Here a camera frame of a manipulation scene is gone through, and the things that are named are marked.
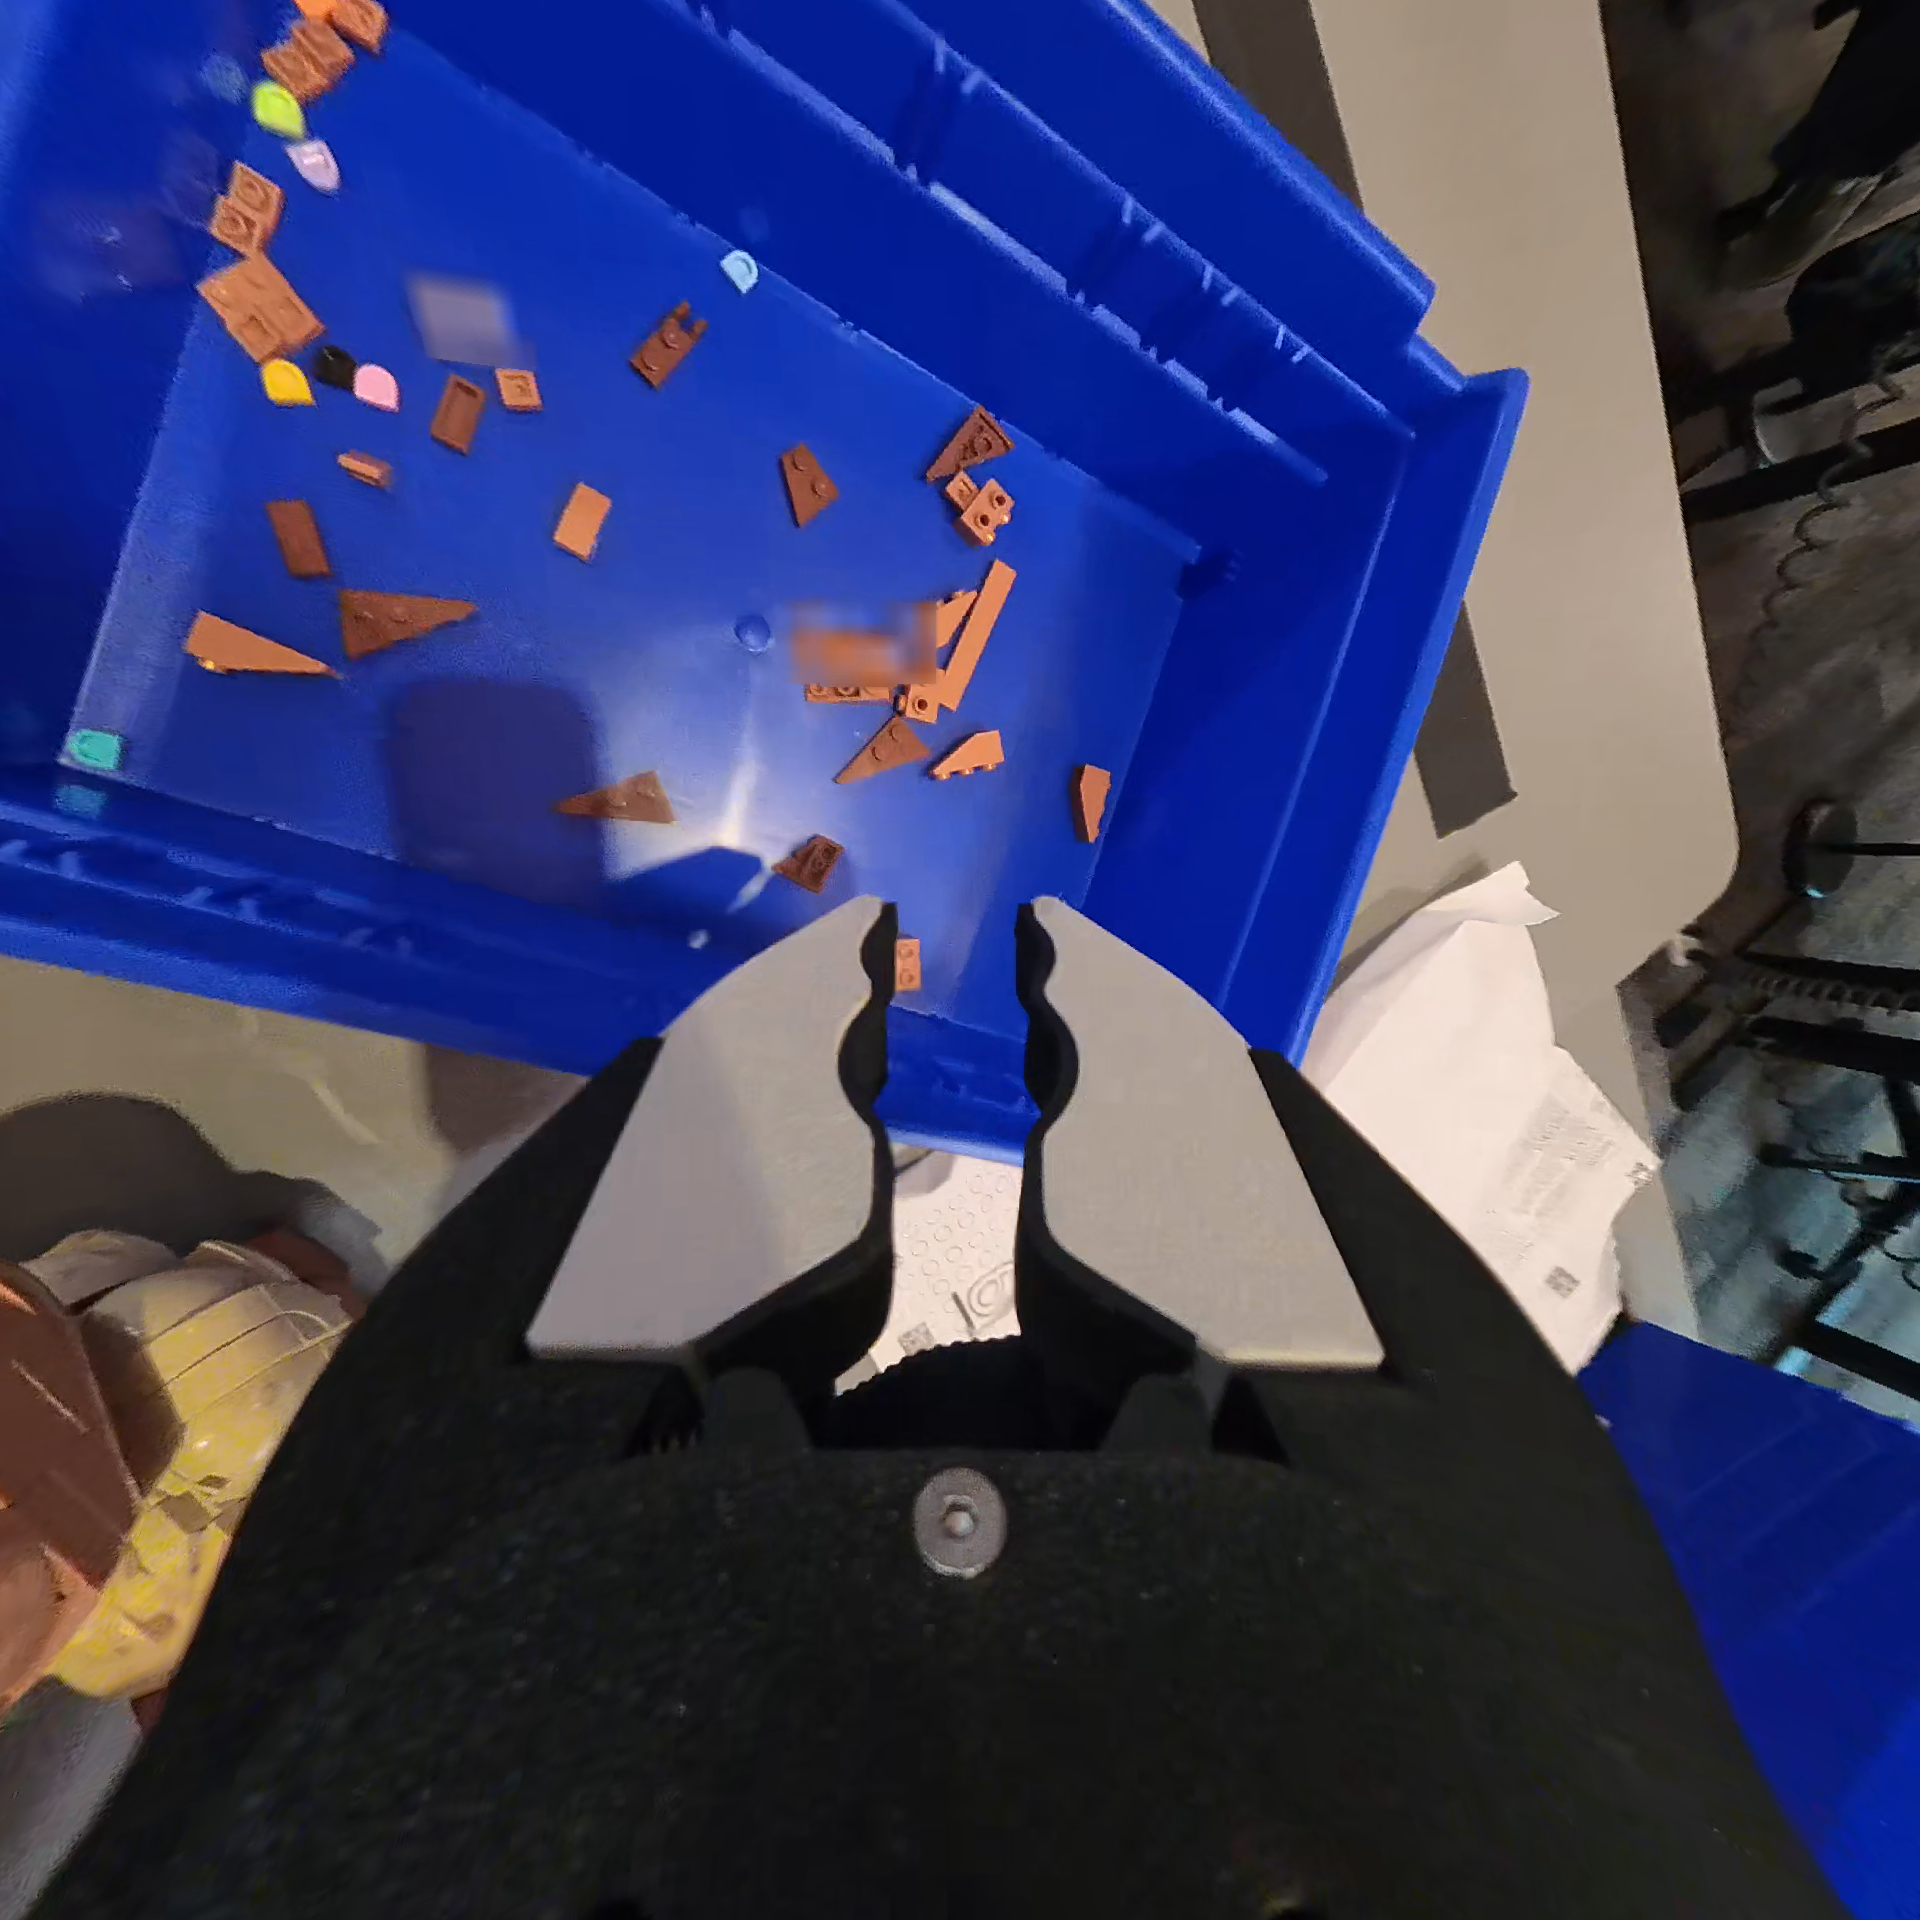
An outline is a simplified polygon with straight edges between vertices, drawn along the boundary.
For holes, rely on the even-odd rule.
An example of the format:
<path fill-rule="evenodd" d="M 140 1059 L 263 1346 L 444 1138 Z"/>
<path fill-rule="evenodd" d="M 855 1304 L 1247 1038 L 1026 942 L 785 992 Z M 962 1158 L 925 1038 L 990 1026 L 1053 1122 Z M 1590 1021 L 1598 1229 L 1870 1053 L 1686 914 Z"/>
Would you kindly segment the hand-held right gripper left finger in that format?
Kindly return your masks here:
<path fill-rule="evenodd" d="M 538 1357 L 778 1377 L 829 1396 L 894 1292 L 895 909 L 836 905 L 665 1029 L 525 1330 Z"/>

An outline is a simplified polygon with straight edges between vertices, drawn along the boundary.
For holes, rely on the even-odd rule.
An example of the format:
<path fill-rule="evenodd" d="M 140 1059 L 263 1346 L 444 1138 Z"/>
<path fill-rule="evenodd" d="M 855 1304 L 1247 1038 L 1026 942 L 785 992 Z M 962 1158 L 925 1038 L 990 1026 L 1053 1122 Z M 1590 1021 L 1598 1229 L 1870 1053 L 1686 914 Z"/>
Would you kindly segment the pile of brown bricks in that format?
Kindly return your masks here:
<path fill-rule="evenodd" d="M 967 404 L 478 86 L 417 37 L 326 98 L 342 192 L 275 260 L 397 404 L 279 408 L 221 326 L 183 426 L 219 505 L 198 613 L 326 664 L 183 664 L 153 761 L 194 800 L 407 870 L 651 931 L 723 968 L 849 897 L 895 904 L 927 994 L 1076 897 L 1079 761 L 1118 771 L 1185 556 L 1030 442 L 1013 524 L 924 478 Z"/>

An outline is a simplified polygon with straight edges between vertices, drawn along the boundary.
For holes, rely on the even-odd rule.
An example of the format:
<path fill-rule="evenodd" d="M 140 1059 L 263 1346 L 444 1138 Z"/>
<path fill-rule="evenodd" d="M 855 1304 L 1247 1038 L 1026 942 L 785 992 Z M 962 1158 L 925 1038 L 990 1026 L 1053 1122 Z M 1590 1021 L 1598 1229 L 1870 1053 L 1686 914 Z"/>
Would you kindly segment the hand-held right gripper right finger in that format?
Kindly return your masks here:
<path fill-rule="evenodd" d="M 1039 1110 L 1018 1318 L 1067 1400 L 1109 1418 L 1155 1377 L 1213 1408 L 1234 1377 L 1377 1374 L 1381 1334 L 1242 1032 L 1057 897 L 1018 912 L 1015 984 Z"/>

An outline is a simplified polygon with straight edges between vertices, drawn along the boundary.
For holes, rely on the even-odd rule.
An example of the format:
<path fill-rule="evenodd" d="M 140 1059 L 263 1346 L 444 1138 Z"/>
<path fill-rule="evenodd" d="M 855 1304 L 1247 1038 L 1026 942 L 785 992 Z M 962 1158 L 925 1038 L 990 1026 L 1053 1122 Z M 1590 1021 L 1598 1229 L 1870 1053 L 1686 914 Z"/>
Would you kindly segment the yellow brown brick model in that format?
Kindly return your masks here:
<path fill-rule="evenodd" d="M 362 1313 L 316 1241 L 76 1233 L 2 1268 L 2 1704 L 171 1686 Z"/>

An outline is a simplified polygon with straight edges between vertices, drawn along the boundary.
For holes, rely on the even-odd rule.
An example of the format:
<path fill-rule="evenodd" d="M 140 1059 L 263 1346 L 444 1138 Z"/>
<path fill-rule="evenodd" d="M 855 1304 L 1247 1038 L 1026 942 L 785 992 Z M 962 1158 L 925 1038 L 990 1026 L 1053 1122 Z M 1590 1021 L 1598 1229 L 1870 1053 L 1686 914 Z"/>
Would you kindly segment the white paper sheet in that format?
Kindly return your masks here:
<path fill-rule="evenodd" d="M 1333 990 L 1303 1077 L 1574 1377 L 1626 1308 L 1617 1222 L 1659 1158 L 1556 1038 L 1549 922 L 1518 861 L 1417 908 Z"/>

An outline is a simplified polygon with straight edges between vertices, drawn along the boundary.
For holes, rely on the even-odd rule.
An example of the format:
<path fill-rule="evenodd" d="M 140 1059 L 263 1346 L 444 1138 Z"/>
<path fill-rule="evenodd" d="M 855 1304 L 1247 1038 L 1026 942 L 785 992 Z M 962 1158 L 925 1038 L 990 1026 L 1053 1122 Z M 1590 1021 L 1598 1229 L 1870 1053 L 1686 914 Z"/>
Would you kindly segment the scattered colourful rounded tiles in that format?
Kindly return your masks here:
<path fill-rule="evenodd" d="M 62 765 L 401 857 L 434 804 L 724 758 L 778 593 L 769 254 L 421 43 L 337 106 L 342 188 L 231 260 L 322 333 L 255 363 L 191 302 Z"/>

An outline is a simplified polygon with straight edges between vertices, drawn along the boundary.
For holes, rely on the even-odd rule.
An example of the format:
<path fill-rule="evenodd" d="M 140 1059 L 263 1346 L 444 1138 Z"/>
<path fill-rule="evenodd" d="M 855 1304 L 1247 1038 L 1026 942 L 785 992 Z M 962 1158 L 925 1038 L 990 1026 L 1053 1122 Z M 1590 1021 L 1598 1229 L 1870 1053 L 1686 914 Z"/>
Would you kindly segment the white printed bag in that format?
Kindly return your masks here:
<path fill-rule="evenodd" d="M 875 1371 L 948 1346 L 1018 1337 L 1018 1164 L 915 1153 L 895 1170 L 891 1305 Z"/>

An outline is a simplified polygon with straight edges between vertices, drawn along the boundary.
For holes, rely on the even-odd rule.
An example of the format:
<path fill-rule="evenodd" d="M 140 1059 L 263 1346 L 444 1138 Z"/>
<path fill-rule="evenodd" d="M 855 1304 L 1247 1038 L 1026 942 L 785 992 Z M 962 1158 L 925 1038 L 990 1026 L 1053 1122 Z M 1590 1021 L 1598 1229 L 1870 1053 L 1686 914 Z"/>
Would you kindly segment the blue plastic bin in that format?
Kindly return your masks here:
<path fill-rule="evenodd" d="M 1916 1918 L 1916 1432 L 1644 1324 L 1579 1380 L 1789 1824 L 1854 1916 Z"/>
<path fill-rule="evenodd" d="M 4 5 L 4 957 L 594 1073 L 850 897 L 1300 1056 L 1518 436 L 1142 5 Z"/>

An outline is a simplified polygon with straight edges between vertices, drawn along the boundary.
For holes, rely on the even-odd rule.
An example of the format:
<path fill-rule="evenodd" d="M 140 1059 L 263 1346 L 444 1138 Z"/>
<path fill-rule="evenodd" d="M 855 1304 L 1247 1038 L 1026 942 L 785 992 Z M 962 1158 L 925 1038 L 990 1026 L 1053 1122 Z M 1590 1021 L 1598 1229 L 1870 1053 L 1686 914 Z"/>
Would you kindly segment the black chair base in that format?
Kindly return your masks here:
<path fill-rule="evenodd" d="M 1691 1328 L 1916 1428 L 1916 833 L 1811 800 L 1775 873 L 1621 988 Z"/>

